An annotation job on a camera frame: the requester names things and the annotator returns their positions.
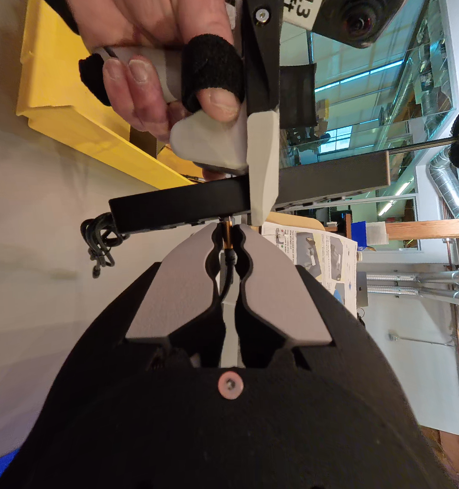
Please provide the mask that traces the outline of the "wooden support post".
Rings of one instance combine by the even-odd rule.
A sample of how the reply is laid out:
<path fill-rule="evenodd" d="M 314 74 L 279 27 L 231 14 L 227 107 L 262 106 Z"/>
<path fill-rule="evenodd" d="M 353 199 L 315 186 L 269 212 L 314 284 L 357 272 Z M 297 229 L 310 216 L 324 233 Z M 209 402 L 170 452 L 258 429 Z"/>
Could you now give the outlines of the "wooden support post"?
<path fill-rule="evenodd" d="M 385 223 L 385 231 L 391 241 L 459 239 L 459 219 Z"/>

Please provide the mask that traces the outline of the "small blue box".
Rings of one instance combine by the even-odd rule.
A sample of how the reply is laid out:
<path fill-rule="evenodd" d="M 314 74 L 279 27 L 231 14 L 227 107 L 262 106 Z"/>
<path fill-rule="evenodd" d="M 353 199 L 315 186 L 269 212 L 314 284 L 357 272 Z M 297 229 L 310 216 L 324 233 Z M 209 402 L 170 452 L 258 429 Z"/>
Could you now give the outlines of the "small blue box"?
<path fill-rule="evenodd" d="M 351 224 L 351 239 L 357 243 L 358 251 L 363 251 L 367 248 L 366 225 L 366 221 Z"/>

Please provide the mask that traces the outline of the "yellow plastic bin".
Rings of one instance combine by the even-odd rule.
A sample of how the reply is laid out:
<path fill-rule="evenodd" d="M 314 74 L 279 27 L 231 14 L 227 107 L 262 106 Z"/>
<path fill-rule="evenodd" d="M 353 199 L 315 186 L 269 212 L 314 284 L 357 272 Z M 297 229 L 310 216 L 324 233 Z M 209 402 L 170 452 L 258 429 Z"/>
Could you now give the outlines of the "yellow plastic bin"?
<path fill-rule="evenodd" d="M 129 141 L 130 126 L 80 80 L 89 55 L 45 1 L 28 1 L 20 62 L 17 115 L 30 128 L 158 189 L 191 185 L 202 169 L 161 150 L 161 160 Z"/>

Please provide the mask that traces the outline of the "white foam block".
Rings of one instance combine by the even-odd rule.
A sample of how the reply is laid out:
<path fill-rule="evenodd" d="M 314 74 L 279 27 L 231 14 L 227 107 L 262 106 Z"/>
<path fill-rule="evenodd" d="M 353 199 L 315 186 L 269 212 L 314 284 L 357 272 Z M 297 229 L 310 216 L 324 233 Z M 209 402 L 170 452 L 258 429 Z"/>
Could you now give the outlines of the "white foam block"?
<path fill-rule="evenodd" d="M 366 241 L 368 247 L 389 244 L 386 222 L 366 223 Z"/>

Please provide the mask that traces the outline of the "white instruction board stand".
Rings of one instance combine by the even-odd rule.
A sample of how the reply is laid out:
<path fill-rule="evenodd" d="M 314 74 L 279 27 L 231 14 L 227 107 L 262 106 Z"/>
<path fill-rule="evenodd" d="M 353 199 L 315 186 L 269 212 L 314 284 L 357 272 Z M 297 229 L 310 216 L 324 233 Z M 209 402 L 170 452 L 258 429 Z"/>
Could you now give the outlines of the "white instruction board stand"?
<path fill-rule="evenodd" d="M 357 252 L 355 241 L 330 233 L 317 220 L 270 213 L 261 234 L 302 266 L 348 311 L 357 315 Z"/>

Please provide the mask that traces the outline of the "person's left hand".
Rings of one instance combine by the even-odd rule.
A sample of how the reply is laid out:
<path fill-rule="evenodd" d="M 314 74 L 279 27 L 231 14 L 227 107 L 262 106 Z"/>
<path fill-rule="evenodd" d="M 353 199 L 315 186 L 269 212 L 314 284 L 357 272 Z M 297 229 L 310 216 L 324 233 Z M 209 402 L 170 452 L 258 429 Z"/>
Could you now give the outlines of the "person's left hand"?
<path fill-rule="evenodd" d="M 225 1 L 67 1 L 89 51 L 103 46 L 183 46 L 212 34 L 231 45 L 234 37 Z M 103 80 L 113 110 L 130 126 L 168 143 L 170 132 L 189 112 L 166 103 L 153 63 L 140 55 L 128 62 L 108 59 Z"/>

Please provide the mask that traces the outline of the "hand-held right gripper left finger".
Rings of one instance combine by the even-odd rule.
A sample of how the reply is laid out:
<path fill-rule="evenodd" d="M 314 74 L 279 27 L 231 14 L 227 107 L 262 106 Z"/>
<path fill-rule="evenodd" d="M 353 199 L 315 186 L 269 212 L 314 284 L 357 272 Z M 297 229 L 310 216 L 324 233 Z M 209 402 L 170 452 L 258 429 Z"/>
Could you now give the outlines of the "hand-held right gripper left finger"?
<path fill-rule="evenodd" d="M 199 355 L 202 367 L 219 367 L 226 326 L 217 277 L 222 232 L 210 223 L 161 262 L 128 328 L 126 339 Z"/>

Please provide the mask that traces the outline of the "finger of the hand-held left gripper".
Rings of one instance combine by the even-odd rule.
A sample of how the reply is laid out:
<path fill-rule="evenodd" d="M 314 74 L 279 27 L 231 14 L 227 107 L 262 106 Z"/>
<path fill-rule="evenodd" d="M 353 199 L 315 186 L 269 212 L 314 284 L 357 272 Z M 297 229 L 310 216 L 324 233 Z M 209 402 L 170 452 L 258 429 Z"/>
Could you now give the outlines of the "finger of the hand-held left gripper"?
<path fill-rule="evenodd" d="M 251 225 L 263 225 L 279 193 L 279 112 L 252 113 L 247 119 Z"/>

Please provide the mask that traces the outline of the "silver ventilation duct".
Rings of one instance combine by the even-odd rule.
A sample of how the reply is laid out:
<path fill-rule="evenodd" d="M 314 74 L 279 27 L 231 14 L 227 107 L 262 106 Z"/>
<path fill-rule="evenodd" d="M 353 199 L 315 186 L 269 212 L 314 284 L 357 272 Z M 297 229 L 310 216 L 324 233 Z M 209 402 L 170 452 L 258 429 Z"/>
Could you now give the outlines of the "silver ventilation duct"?
<path fill-rule="evenodd" d="M 428 171 L 436 191 L 455 219 L 459 219 L 459 169 L 454 169 L 449 149 L 443 148 L 430 161 Z"/>

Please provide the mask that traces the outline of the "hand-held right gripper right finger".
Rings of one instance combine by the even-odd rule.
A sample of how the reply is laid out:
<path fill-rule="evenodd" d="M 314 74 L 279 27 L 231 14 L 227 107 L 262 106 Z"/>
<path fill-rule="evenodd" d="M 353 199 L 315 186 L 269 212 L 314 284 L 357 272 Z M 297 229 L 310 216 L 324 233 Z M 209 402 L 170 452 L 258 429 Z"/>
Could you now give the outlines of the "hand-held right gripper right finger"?
<path fill-rule="evenodd" d="M 240 279 L 235 328 L 246 368 L 266 368 L 279 350 L 324 347 L 332 336 L 293 262 L 246 224 L 232 230 Z"/>

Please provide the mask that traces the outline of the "black usb cable orange plug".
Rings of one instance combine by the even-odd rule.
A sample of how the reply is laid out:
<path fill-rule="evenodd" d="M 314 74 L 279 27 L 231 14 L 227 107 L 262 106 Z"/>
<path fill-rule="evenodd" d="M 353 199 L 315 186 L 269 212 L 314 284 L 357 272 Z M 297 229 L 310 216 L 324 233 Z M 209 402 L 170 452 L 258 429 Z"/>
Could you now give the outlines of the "black usb cable orange plug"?
<path fill-rule="evenodd" d="M 233 217 L 224 217 L 220 221 L 222 251 L 220 254 L 220 304 L 223 304 L 233 284 L 237 256 L 233 248 Z"/>

